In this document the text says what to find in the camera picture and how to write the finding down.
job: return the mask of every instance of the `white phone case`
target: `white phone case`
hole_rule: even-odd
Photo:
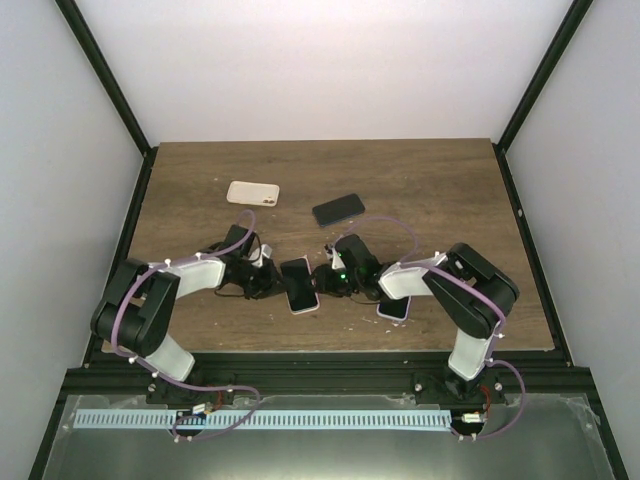
[[[227,202],[275,207],[279,194],[280,187],[278,185],[234,181],[229,185]]]

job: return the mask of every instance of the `wooden table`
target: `wooden table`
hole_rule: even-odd
[[[255,207],[257,232],[276,264],[308,255],[349,221],[320,228],[311,207],[356,192],[368,215],[410,224],[417,258],[466,242],[520,287],[502,349],[553,348],[533,277],[491,144],[486,139],[162,144],[130,256],[188,256],[224,238],[246,207],[229,204],[229,183],[280,185],[274,208]],[[381,261],[411,249],[392,223],[357,232]],[[192,351],[434,350],[453,346],[456,327],[433,298],[414,298],[409,319],[393,326],[376,307],[322,296],[320,309],[292,315],[286,297],[254,301],[200,291],[176,302],[171,335]]]

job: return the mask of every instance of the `phone screen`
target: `phone screen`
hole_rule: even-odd
[[[318,308],[318,295],[311,283],[311,271],[306,258],[298,258],[280,265],[282,278],[287,287],[287,299],[293,313],[302,313]]]
[[[411,297],[382,302],[378,305],[378,315],[396,321],[406,320],[409,316],[409,303],[411,303]]]
[[[316,217],[318,225],[326,227],[345,218],[364,213],[364,205],[360,197],[352,193],[322,205],[317,205],[311,209],[311,212]]]

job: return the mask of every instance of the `purple cable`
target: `purple cable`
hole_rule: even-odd
[[[409,253],[407,253],[404,257],[402,257],[400,260],[398,260],[399,262],[404,262],[407,258],[411,257],[412,255],[414,255],[418,251],[418,237],[416,236],[416,233],[411,229],[411,227],[409,227],[409,225],[407,225],[404,222],[401,222],[400,220],[398,220],[396,218],[384,217],[384,216],[379,216],[379,215],[373,216],[373,217],[367,217],[367,218],[364,218],[364,219],[360,220],[359,222],[354,223],[345,232],[343,232],[338,238],[336,238],[336,241],[333,242],[333,244],[335,245],[336,243],[338,243],[338,240],[340,240],[343,237],[346,237],[347,234],[349,234],[350,232],[354,231],[356,228],[358,228],[363,223],[369,223],[369,222],[374,221],[374,220],[393,222],[396,225],[400,225],[407,232],[409,232],[409,235],[411,235],[411,238],[413,239],[413,249]]]
[[[488,438],[497,437],[498,435],[502,435],[504,432],[506,432],[511,427],[513,427],[522,416],[522,412],[524,412],[524,404],[525,404],[526,395],[527,395],[527,391],[524,387],[524,380],[522,379],[522,375],[520,375],[520,372],[518,372],[516,367],[511,365],[509,362],[505,362],[504,360],[487,360],[486,364],[488,367],[495,367],[496,365],[502,365],[504,367],[507,367],[509,370],[513,372],[513,374],[518,379],[518,383],[520,384],[520,392],[521,392],[520,407],[518,408],[518,411],[516,412],[515,416],[504,427],[496,430],[495,432],[488,433],[486,435],[479,435],[476,437],[476,440],[486,440]],[[451,428],[451,432],[457,437],[463,437],[463,435],[458,433],[453,427]]]
[[[228,248],[222,249],[218,252],[213,252],[213,253],[209,253],[206,255],[201,255],[200,256],[200,260],[207,260],[209,258],[214,258],[214,257],[218,257],[220,255],[224,255],[225,253],[229,253],[232,250],[235,250],[236,248],[238,248],[240,245],[242,245],[246,240],[249,239],[249,237],[251,236],[251,234],[254,231],[255,228],[255,224],[256,224],[256,215],[255,213],[253,213],[252,210],[243,210],[240,215],[238,216],[238,220],[236,221],[236,223],[238,223],[240,221],[240,219],[244,216],[244,215],[249,215],[251,217],[251,225],[248,228],[247,233],[244,235],[244,237],[242,237],[238,242],[234,243],[233,245],[231,245]],[[181,266],[181,265],[185,265],[185,264],[189,264],[191,262],[194,261],[194,256],[191,257],[187,257],[187,258],[183,258],[183,259],[179,259],[179,260],[175,260],[172,261],[171,264],[173,266]],[[154,367],[152,367],[150,364],[148,364],[147,362],[145,362],[143,359],[139,358],[137,355],[134,354],[130,354],[128,352],[125,352],[123,350],[120,350],[120,348],[118,347],[118,331],[120,330],[120,324],[122,323],[122,318],[124,317],[124,312],[127,309],[127,306],[129,305],[129,302],[131,301],[131,299],[133,298],[133,296],[135,295],[135,293],[138,291],[138,289],[142,286],[142,284],[156,271],[161,270],[162,268],[166,268],[166,264],[162,263],[159,265],[154,265],[153,267],[149,267],[149,269],[143,273],[142,275],[140,275],[138,277],[138,279],[134,282],[134,284],[131,286],[131,288],[129,289],[129,291],[126,293],[126,295],[124,296],[124,298],[122,299],[122,303],[120,304],[120,308],[118,308],[118,312],[116,314],[116,318],[113,322],[113,329],[111,330],[111,346],[113,347],[114,352],[121,356],[121,357],[127,357],[127,358],[135,358],[136,361],[138,362],[139,365],[141,365],[142,367],[146,368],[147,370],[149,370],[152,373],[156,373],[156,369]],[[251,410],[249,410],[249,412],[242,417],[240,420],[238,420],[237,422],[235,422],[233,425],[230,425],[229,427],[225,428],[224,430],[221,430],[219,432],[215,432],[215,434],[212,435],[206,435],[206,436],[199,436],[200,440],[204,440],[206,438],[211,438],[211,437],[217,437],[218,435],[222,435],[224,433],[230,432],[231,430],[233,430],[234,428],[236,428],[238,425],[243,424],[244,422],[246,422],[249,418],[251,418],[251,416],[255,413],[255,411],[258,409],[259,405],[260,405],[260,392],[258,392],[257,389],[247,386],[247,385],[228,385],[226,387],[201,387],[201,386],[197,386],[197,385],[189,385],[188,383],[183,383],[179,380],[176,380],[175,378],[170,377],[169,375],[165,375],[162,372],[157,372],[158,377],[162,378],[164,381],[171,383],[172,385],[175,385],[177,387],[180,388],[184,388],[187,390],[194,390],[196,392],[223,392],[229,389],[233,389],[233,390],[240,390],[240,391],[244,391],[244,392],[251,392],[256,396],[256,404],[253,408],[251,408]],[[175,432],[175,427],[178,425],[178,422],[176,422],[176,424],[174,424],[173,426],[173,432],[174,435],[177,435],[177,433]]]

